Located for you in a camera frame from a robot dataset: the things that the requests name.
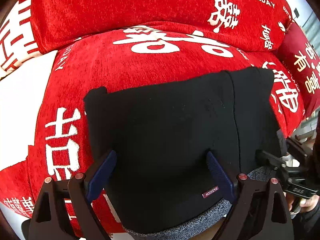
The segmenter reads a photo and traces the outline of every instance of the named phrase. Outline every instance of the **finger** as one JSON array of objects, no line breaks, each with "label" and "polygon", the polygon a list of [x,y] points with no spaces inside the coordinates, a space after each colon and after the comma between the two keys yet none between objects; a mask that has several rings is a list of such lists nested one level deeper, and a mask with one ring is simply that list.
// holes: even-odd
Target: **finger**
[{"label": "finger", "polygon": [[286,196],[285,196],[285,199],[286,199],[286,201],[287,201],[287,204],[288,204],[288,209],[289,209],[289,211],[292,209],[292,204],[293,204],[293,202],[294,202],[294,199],[295,199],[295,197],[292,195],[292,194],[287,194]]},{"label": "finger", "polygon": [[318,195],[315,195],[310,199],[302,199],[300,201],[300,206],[302,207],[300,213],[305,213],[313,210],[318,204],[318,201],[319,201]]}]

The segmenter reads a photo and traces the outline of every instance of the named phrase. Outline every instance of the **clamp jaw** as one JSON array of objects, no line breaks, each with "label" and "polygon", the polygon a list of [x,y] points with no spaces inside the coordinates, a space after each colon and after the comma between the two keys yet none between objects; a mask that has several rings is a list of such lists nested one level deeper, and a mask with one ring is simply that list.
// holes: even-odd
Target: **clamp jaw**
[{"label": "clamp jaw", "polygon": [[232,207],[212,240],[293,240],[293,227],[287,202],[276,178],[268,182],[250,179],[246,174],[220,163],[212,152],[207,165]]},{"label": "clamp jaw", "polygon": [[299,161],[299,167],[288,167],[285,161],[265,151],[257,151],[256,160],[260,165],[267,165],[276,171],[282,189],[296,198],[292,204],[291,217],[300,212],[300,200],[320,195],[320,177],[315,160],[317,151],[303,146],[299,141],[286,139],[288,156]]},{"label": "clamp jaw", "polygon": [[104,154],[85,173],[71,179],[54,181],[47,177],[41,187],[29,227],[29,240],[75,240],[64,199],[73,209],[87,240],[111,240],[103,229],[91,202],[97,199],[104,182],[116,166],[116,152]]}]

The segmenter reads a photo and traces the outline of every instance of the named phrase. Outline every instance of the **red pillow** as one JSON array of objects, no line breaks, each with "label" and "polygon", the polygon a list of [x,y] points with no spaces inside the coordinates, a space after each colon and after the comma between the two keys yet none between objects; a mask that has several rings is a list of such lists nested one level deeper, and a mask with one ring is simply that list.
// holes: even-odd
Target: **red pillow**
[{"label": "red pillow", "polygon": [[320,62],[295,22],[285,35],[276,55],[295,80],[303,98],[305,115],[309,117],[320,106]]},{"label": "red pillow", "polygon": [[303,100],[288,70],[271,52],[247,52],[257,67],[273,69],[274,85],[270,95],[270,105],[285,136],[290,136],[304,115]]},{"label": "red pillow", "polygon": [[1,170],[0,178],[0,201],[17,214],[31,218],[35,199],[29,180],[28,159]]},{"label": "red pillow", "polygon": [[86,34],[147,23],[171,32],[200,30],[244,50],[269,50],[279,47],[291,20],[285,0],[28,1],[32,30],[43,53]]},{"label": "red pillow", "polygon": [[31,27],[30,19],[31,0],[20,0],[0,27],[0,79],[26,60],[41,55],[33,35],[39,33]]}]

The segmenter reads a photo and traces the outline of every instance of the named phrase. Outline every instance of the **white chinese character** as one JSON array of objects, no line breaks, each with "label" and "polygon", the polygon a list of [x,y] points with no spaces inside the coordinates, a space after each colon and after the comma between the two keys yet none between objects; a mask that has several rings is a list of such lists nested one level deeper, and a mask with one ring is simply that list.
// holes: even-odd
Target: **white chinese character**
[{"label": "white chinese character", "polygon": [[195,31],[192,33],[192,35],[200,36],[200,37],[203,37],[203,36],[204,36],[204,35],[203,35],[203,32],[198,31],[198,30],[195,30]]},{"label": "white chinese character", "polygon": [[52,138],[68,137],[68,136],[71,136],[71,135],[78,134],[77,128],[73,124],[70,125],[69,132],[67,134],[63,134],[62,133],[62,126],[65,123],[73,122],[73,121],[79,120],[81,118],[80,112],[76,108],[74,113],[73,113],[73,116],[71,118],[63,119],[63,114],[64,114],[65,111],[66,111],[66,108],[59,107],[58,110],[57,110],[57,120],[54,121],[54,122],[49,122],[49,123],[47,123],[45,125],[45,127],[49,127],[49,126],[55,125],[55,135],[46,137],[45,138],[46,140],[52,139]]},{"label": "white chinese character", "polygon": [[110,208],[111,214],[113,215],[115,221],[116,221],[117,223],[121,223],[120,218],[119,218],[119,216],[118,216],[115,208],[113,207],[113,205],[112,205],[112,203],[111,203],[108,195],[107,195],[107,194],[103,194],[103,196],[104,196],[104,198],[105,198],[106,201],[107,201],[107,204],[108,204],[108,206],[109,206],[109,208]]},{"label": "white chinese character", "polygon": [[[131,29],[124,30],[126,33],[129,33]],[[149,34],[141,33],[141,34],[129,34],[126,37],[130,39],[114,41],[113,44],[128,44],[128,43],[136,43],[143,42],[139,44],[135,44],[131,47],[131,50],[136,53],[171,53],[180,51],[179,47],[171,44],[167,41],[187,41],[193,43],[203,43],[204,45],[201,48],[210,54],[220,56],[220,57],[233,57],[233,54],[226,50],[225,48],[229,48],[230,46],[223,44],[221,42],[204,38],[196,35],[186,34],[188,37],[167,37],[167,33],[160,33],[159,31],[148,30],[151,31]],[[149,49],[150,46],[155,45],[164,45],[161,49]]]},{"label": "white chinese character", "polygon": [[33,37],[30,20],[31,0],[13,6],[0,28],[0,66],[8,73],[29,58],[40,56]]},{"label": "white chinese character", "polygon": [[306,47],[306,53],[308,54],[310,59],[316,59],[316,53],[313,50],[313,47],[310,45],[310,43],[305,43]]},{"label": "white chinese character", "polygon": [[269,36],[271,29],[268,28],[266,25],[265,26],[261,25],[261,27],[263,28],[263,31],[262,31],[263,38],[260,37],[260,39],[264,40],[265,48],[272,49],[273,43],[271,42],[270,36]]},{"label": "white chinese character", "polygon": [[71,221],[72,219],[76,219],[77,217],[76,216],[70,216],[69,213],[68,213],[68,217],[69,217],[69,220]]},{"label": "white chinese character", "polygon": [[13,211],[20,213],[23,216],[27,216],[26,211],[22,208],[20,201],[17,198],[11,198],[11,200],[8,198],[6,200],[4,199],[4,204],[6,204]]},{"label": "white chinese character", "polygon": [[238,9],[236,4],[231,2],[227,3],[227,0],[214,0],[214,6],[217,11],[211,14],[208,22],[212,26],[217,25],[219,21],[221,22],[213,29],[213,32],[218,33],[222,24],[224,24],[225,28],[230,27],[232,29],[238,25],[238,20],[236,17],[240,14],[240,9]]},{"label": "white chinese character", "polygon": [[[52,152],[54,151],[63,151],[68,150],[69,155],[69,165],[54,165],[53,164],[53,156]],[[61,176],[58,172],[58,168],[64,169],[66,174],[66,179],[71,179],[71,173],[68,169],[72,171],[77,171],[79,166],[79,157],[78,157],[79,145],[75,143],[73,140],[69,139],[66,146],[62,147],[51,147],[48,144],[45,145],[45,153],[47,158],[47,166],[48,166],[48,173],[50,175],[56,174],[57,180],[61,180]]]},{"label": "white chinese character", "polygon": [[242,55],[242,57],[244,57],[244,59],[249,60],[248,57],[239,49],[236,49],[237,51],[239,51],[239,53]]},{"label": "white chinese character", "polygon": [[319,75],[319,77],[320,77],[320,62],[319,62],[318,65],[316,66],[316,69],[317,69],[318,75]]},{"label": "white chinese character", "polygon": [[284,27],[284,25],[282,24],[282,22],[278,22],[278,25],[279,25],[281,31],[283,31],[283,32],[285,33],[285,27]]},{"label": "white chinese character", "polygon": [[298,64],[298,66],[300,68],[297,68],[297,70],[299,72],[301,72],[302,70],[304,70],[306,68],[306,66],[308,66],[310,68],[310,65],[309,65],[308,61],[306,60],[307,56],[303,55],[300,50],[299,50],[299,53],[300,53],[300,56],[294,55],[297,58],[297,61],[294,63],[294,65]]},{"label": "white chinese character", "polygon": [[29,214],[33,213],[33,210],[35,209],[35,207],[33,206],[31,197],[28,197],[28,199],[25,199],[24,197],[22,197],[21,203]]},{"label": "white chinese character", "polygon": [[306,88],[308,90],[309,93],[315,93],[316,89],[319,89],[319,82],[318,82],[318,78],[316,77],[316,74],[314,73],[314,71],[312,72],[311,77],[309,78],[307,76],[307,80],[305,82]]},{"label": "white chinese character", "polygon": [[288,108],[291,112],[295,113],[298,110],[298,92],[296,89],[291,89],[289,83],[290,79],[282,72],[273,70],[275,74],[274,83],[280,82],[283,85],[283,88],[276,90],[276,94],[281,96],[279,97],[280,102],[283,106]]},{"label": "white chinese character", "polygon": [[263,63],[263,65],[262,65],[262,68],[264,68],[264,69],[268,69],[268,65],[276,65],[275,63],[273,63],[273,62],[265,62],[265,63]]},{"label": "white chinese character", "polygon": [[275,104],[278,105],[278,112],[279,112],[280,114],[282,114],[280,105],[277,103],[276,96],[275,96],[274,94],[272,94],[272,93],[271,93],[271,96],[272,96],[273,100],[275,101]]},{"label": "white chinese character", "polygon": [[132,28],[123,30],[124,33],[141,33],[141,32],[148,33],[150,31],[161,32],[160,30],[153,29],[145,25],[137,25],[137,26],[133,26]]}]

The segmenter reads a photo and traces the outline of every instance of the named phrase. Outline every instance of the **navy blue handle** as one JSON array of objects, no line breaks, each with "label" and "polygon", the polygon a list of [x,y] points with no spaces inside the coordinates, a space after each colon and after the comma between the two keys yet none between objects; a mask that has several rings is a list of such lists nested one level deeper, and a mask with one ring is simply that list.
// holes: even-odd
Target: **navy blue handle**
[{"label": "navy blue handle", "polygon": [[112,150],[88,183],[86,198],[89,203],[99,197],[100,192],[116,166],[116,162],[117,155],[116,152]]},{"label": "navy blue handle", "polygon": [[234,184],[213,156],[212,152],[207,153],[207,166],[219,190],[222,192],[222,197],[230,203],[233,203],[236,200]]}]

